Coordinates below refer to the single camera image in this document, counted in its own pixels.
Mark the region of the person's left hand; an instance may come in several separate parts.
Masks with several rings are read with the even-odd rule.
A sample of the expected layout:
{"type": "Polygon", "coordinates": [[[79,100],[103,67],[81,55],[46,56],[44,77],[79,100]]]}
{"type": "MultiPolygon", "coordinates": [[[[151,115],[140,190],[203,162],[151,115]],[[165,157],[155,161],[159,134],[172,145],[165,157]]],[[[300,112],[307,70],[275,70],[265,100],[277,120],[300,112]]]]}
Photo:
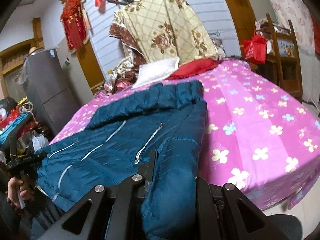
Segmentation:
{"type": "Polygon", "coordinates": [[[32,181],[27,175],[21,176],[21,179],[12,177],[8,182],[7,202],[16,212],[22,210],[20,198],[24,202],[35,199],[32,181]]]}

